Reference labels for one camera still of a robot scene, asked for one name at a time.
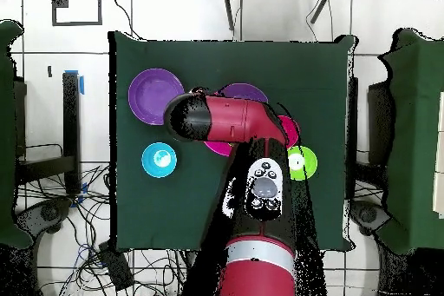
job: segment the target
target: green plate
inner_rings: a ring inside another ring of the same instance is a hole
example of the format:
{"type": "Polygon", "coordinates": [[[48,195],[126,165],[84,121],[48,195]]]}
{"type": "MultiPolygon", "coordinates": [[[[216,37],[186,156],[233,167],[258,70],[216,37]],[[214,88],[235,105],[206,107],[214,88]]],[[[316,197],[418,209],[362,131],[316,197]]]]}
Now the green plate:
{"type": "Polygon", "coordinates": [[[295,146],[288,150],[288,164],[290,166],[290,178],[301,181],[305,180],[305,173],[307,179],[309,179],[316,172],[317,158],[311,149],[295,146]]]}

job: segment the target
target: dark green table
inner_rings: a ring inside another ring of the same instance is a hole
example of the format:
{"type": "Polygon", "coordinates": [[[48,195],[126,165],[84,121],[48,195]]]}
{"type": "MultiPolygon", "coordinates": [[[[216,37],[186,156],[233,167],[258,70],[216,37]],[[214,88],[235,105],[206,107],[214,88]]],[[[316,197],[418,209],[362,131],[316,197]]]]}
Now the dark green table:
{"type": "MultiPolygon", "coordinates": [[[[337,43],[142,42],[115,32],[110,41],[116,48],[115,56],[110,53],[116,61],[119,248],[199,249],[226,163],[203,142],[176,141],[163,126],[146,125],[133,115],[127,102],[131,81],[145,69],[163,68],[185,91],[248,82],[267,94],[280,115],[277,102],[282,103],[301,128],[303,145],[317,155],[309,185],[319,246],[350,249],[343,239],[343,203],[353,36],[337,43]],[[174,172],[163,179],[147,175],[140,163],[144,149],[156,141],[171,145],[178,157],[174,172]]],[[[292,188],[305,189],[304,182],[293,181],[292,188]]]]}

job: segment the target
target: pink plate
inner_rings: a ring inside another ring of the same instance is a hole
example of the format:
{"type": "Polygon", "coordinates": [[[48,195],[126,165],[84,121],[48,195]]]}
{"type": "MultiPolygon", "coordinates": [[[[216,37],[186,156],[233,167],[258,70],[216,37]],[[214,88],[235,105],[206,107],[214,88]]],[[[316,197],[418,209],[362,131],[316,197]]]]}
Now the pink plate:
{"type": "Polygon", "coordinates": [[[297,130],[296,130],[296,126],[297,128],[299,128],[299,126],[297,125],[296,122],[294,122],[290,117],[288,116],[279,116],[279,119],[281,119],[282,122],[282,126],[284,127],[284,131],[287,134],[288,137],[288,144],[287,144],[287,149],[293,147],[296,142],[297,142],[297,130]]]}
{"type": "Polygon", "coordinates": [[[209,149],[218,155],[224,155],[227,157],[232,151],[232,146],[224,141],[204,141],[204,143],[209,149]]]}

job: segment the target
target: purple plate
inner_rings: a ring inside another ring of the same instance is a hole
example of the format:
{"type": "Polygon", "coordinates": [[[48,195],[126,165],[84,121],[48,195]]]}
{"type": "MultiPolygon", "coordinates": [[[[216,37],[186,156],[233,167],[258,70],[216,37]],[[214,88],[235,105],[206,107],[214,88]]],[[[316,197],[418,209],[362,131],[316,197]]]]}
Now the purple plate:
{"type": "Polygon", "coordinates": [[[235,82],[222,88],[218,93],[230,98],[243,98],[246,100],[268,102],[267,96],[264,92],[254,85],[247,84],[246,82],[235,82]]]}
{"type": "Polygon", "coordinates": [[[150,125],[163,125],[167,104],[184,92],[179,79],[164,69],[148,69],[138,74],[128,90],[129,107],[135,116],[150,125]]]}

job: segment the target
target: chair leg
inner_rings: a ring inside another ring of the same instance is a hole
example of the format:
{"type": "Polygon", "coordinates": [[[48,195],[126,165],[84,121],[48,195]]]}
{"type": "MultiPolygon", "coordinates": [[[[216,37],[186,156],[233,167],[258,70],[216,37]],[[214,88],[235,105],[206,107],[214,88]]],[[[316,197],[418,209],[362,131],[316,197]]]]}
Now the chair leg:
{"type": "Polygon", "coordinates": [[[244,0],[240,0],[240,36],[239,41],[242,41],[242,16],[244,14],[244,0]]]}
{"type": "Polygon", "coordinates": [[[230,5],[230,0],[225,0],[225,8],[226,8],[226,15],[228,17],[228,25],[230,27],[230,30],[234,30],[234,25],[232,23],[232,6],[230,5]]]}
{"type": "Polygon", "coordinates": [[[317,6],[315,14],[313,15],[313,17],[310,20],[310,23],[314,24],[316,22],[317,17],[319,16],[319,14],[321,14],[321,11],[323,10],[323,7],[325,6],[325,3],[327,3],[327,0],[321,0],[321,3],[319,4],[319,6],[317,6]]]}

